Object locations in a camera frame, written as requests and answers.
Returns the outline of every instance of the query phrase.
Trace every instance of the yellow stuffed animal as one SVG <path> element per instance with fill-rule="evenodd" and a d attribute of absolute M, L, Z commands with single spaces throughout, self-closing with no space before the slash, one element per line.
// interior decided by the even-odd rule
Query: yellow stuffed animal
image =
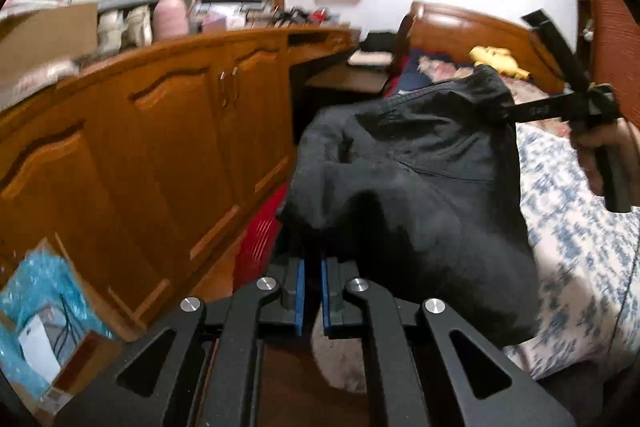
<path fill-rule="evenodd" d="M 476 66 L 486 64 L 498 73 L 527 80 L 529 71 L 521 70 L 516 59 L 511 57 L 511 52 L 504 48 L 483 48 L 476 46 L 469 52 L 469 57 L 474 60 Z"/>

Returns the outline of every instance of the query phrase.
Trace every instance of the blue bubble wrap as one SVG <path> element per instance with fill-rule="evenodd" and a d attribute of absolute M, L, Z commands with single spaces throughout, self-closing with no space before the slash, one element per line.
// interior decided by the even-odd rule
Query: blue bubble wrap
<path fill-rule="evenodd" d="M 0 292 L 0 311 L 15 321 L 15 333 L 0 326 L 0 367 L 8 380 L 20 383 L 36 398 L 42 396 L 49 384 L 22 357 L 17 334 L 42 308 L 60 307 L 61 295 L 83 330 L 113 338 L 82 295 L 65 259 L 53 254 L 45 243 L 30 251 Z"/>

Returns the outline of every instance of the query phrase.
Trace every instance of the wooden headboard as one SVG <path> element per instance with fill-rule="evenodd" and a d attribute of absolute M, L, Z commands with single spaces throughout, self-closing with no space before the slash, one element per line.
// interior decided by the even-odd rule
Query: wooden headboard
<path fill-rule="evenodd" d="M 533 35 L 532 40 L 546 63 L 559 71 L 538 38 Z M 469 62 L 468 52 L 475 46 L 509 49 L 540 89 L 549 94 L 562 92 L 564 84 L 533 51 L 526 28 L 464 8 L 422 1 L 412 2 L 411 11 L 402 20 L 391 72 L 399 74 L 400 61 L 409 48 L 446 52 L 455 62 Z"/>

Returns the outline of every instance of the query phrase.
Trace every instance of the pink thermos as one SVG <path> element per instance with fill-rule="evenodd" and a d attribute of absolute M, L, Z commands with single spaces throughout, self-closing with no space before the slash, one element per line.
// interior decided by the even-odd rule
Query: pink thermos
<path fill-rule="evenodd" d="M 187 19 L 195 0 L 187 8 L 183 0 L 159 0 L 152 20 L 154 40 L 162 41 L 189 34 Z"/>

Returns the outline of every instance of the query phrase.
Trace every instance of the human hand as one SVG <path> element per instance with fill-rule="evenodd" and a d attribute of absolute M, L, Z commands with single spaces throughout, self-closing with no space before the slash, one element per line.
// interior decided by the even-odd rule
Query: human hand
<path fill-rule="evenodd" d="M 614 123 L 599 125 L 584 133 L 570 135 L 572 147 L 578 155 L 578 163 L 589 181 L 591 192 L 603 195 L 602 175 L 596 166 L 594 150 L 603 145 L 614 145 L 620 149 L 622 168 L 629 181 L 629 196 L 633 206 L 640 206 L 640 131 L 624 118 Z"/>

